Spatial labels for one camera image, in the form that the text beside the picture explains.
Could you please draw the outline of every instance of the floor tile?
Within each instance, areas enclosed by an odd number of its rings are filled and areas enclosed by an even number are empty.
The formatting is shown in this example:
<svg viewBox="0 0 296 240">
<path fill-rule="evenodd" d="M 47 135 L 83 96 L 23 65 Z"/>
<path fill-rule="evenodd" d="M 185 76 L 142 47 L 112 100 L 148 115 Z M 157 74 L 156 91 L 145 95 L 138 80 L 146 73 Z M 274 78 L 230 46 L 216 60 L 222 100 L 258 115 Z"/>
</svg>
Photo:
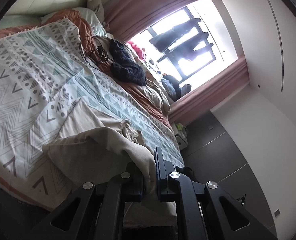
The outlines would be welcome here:
<svg viewBox="0 0 296 240">
<path fill-rule="evenodd" d="M 247 162 L 228 133 L 224 133 L 200 150 L 184 157 L 186 166 L 195 171 L 201 183 L 219 182 Z"/>
<path fill-rule="evenodd" d="M 199 150 L 225 132 L 221 123 L 209 111 L 187 126 L 188 147 L 181 151 L 185 157 Z"/>
<path fill-rule="evenodd" d="M 275 229 L 275 226 L 270 227 L 270 228 L 269 228 L 269 231 L 270 231 L 271 233 L 273 233 L 273 234 L 275 235 L 275 237 L 277 237 L 277 231 L 276 231 L 276 229 Z"/>
<path fill-rule="evenodd" d="M 219 182 L 219 185 L 235 199 L 246 194 L 246 210 L 266 228 L 274 226 L 267 200 L 248 164 Z"/>
</svg>

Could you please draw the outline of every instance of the light green pillow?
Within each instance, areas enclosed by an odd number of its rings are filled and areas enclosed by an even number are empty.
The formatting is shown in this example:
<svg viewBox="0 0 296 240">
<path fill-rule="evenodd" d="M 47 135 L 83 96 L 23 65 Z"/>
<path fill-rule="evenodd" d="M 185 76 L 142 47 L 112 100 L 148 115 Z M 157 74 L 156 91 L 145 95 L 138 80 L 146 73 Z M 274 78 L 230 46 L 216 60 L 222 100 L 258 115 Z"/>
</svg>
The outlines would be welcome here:
<svg viewBox="0 0 296 240">
<path fill-rule="evenodd" d="M 77 8 L 74 8 L 74 10 L 79 11 L 80 16 L 89 23 L 94 36 L 107 38 L 107 33 L 104 27 L 101 25 L 100 21 L 98 20 L 94 11 L 87 8 L 83 8 L 83 7 L 77 7 Z M 55 13 L 56 12 L 53 12 L 42 17 L 41 24 L 44 24 Z"/>
<path fill-rule="evenodd" d="M 18 27 L 27 24 L 38 25 L 40 24 L 40 17 L 28 15 L 5 15 L 0 20 L 0 29 L 8 27 Z"/>
</svg>

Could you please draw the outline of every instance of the bedspread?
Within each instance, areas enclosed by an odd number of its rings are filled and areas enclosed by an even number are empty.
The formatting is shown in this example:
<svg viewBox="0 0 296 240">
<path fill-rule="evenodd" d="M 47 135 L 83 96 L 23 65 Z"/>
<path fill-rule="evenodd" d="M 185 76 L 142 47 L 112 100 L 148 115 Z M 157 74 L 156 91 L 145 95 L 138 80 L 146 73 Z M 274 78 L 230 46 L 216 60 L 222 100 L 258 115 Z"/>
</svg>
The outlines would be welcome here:
<svg viewBox="0 0 296 240">
<path fill-rule="evenodd" d="M 175 137 L 112 78 L 80 58 L 78 28 L 69 20 L 0 39 L 0 187 L 52 210 L 74 189 L 41 151 L 53 141 L 76 102 L 142 131 L 147 145 L 183 166 Z"/>
<path fill-rule="evenodd" d="M 51 18 L 49 18 L 45 24 L 53 23 L 58 20 L 62 20 L 64 18 L 69 19 L 72 21 L 79 29 L 79 34 L 81 38 L 85 37 L 92 37 L 92 29 L 90 24 L 83 19 L 80 16 L 79 11 L 73 10 L 73 9 L 67 9 L 63 11 L 59 11 L 55 13 Z M 0 38 L 4 38 L 8 36 L 9 34 L 15 34 L 24 30 L 29 30 L 34 28 L 34 25 L 26 25 L 21 27 L 10 27 L 6 29 L 0 30 Z M 92 45 L 87 41 L 81 42 L 82 46 L 85 48 L 86 52 L 92 51 L 93 47 Z M 107 71 L 110 69 L 111 60 L 109 60 L 107 63 L 100 64 L 99 68 L 102 71 Z M 123 88 L 125 89 L 130 95 L 132 95 L 135 100 L 146 110 L 148 111 L 153 117 L 155 117 L 157 120 L 161 121 L 164 125 L 166 125 L 171 131 L 171 125 L 169 124 L 167 116 L 163 114 L 163 110 L 154 105 L 141 91 L 138 85 L 133 83 L 125 83 L 118 81 L 115 79 L 115 81 Z"/>
</svg>

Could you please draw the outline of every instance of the window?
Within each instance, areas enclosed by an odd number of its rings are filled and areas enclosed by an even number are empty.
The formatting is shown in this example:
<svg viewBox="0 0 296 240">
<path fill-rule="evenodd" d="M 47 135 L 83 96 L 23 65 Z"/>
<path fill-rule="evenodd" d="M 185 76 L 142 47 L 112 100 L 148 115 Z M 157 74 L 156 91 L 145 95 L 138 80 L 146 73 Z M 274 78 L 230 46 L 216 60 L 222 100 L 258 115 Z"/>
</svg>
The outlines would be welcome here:
<svg viewBox="0 0 296 240">
<path fill-rule="evenodd" d="M 172 13 L 171 15 L 163 18 L 159 22 L 147 28 L 147 32 L 151 35 L 151 37 L 155 37 L 161 33 L 164 33 L 170 30 L 175 25 L 184 23 L 190 19 L 193 19 L 194 16 L 191 14 L 189 9 L 186 7 Z M 178 39 L 175 43 L 168 47 L 168 49 L 161 53 L 157 51 L 156 56 L 158 54 L 159 58 L 157 59 L 157 65 L 160 69 L 167 69 L 168 73 L 171 73 L 179 83 L 185 81 L 193 74 L 201 70 L 203 67 L 207 66 L 209 63 L 216 60 L 216 57 L 210 47 L 210 49 L 199 56 L 197 56 L 193 61 L 185 60 L 185 59 L 177 59 L 172 55 L 172 50 L 176 48 L 178 45 L 197 35 L 198 33 L 203 33 L 199 25 L 196 25 L 192 28 L 192 30 Z M 202 41 L 200 44 L 195 47 L 194 50 L 203 48 L 209 45 L 207 39 Z"/>
<path fill-rule="evenodd" d="M 200 18 L 201 22 L 163 53 L 159 52 L 149 42 L 152 37 L 192 18 Z M 212 43 L 213 46 L 210 49 L 197 56 L 193 61 L 172 57 L 171 51 L 174 48 L 199 33 L 209 33 L 209 36 L 200 42 L 194 50 Z M 181 87 L 184 84 L 191 84 L 192 90 L 204 84 L 237 60 L 229 32 L 212 0 L 199 0 L 181 8 L 134 36 L 132 41 L 146 49 L 148 58 L 151 58 L 157 64 L 161 73 L 174 76 Z"/>
</svg>

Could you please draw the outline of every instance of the black clamp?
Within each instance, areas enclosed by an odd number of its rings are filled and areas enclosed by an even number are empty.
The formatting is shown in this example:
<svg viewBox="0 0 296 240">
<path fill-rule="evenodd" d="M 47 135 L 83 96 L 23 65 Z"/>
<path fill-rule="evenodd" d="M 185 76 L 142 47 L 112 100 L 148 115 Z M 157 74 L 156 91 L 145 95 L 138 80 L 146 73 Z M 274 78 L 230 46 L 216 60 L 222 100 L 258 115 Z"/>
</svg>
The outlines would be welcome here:
<svg viewBox="0 0 296 240">
<path fill-rule="evenodd" d="M 176 202 L 179 240 L 277 240 L 217 183 L 192 182 L 155 149 L 157 195 Z M 85 182 L 27 236 L 27 240 L 120 240 L 125 202 L 140 202 L 144 178 L 136 165 L 109 182 Z"/>
</svg>

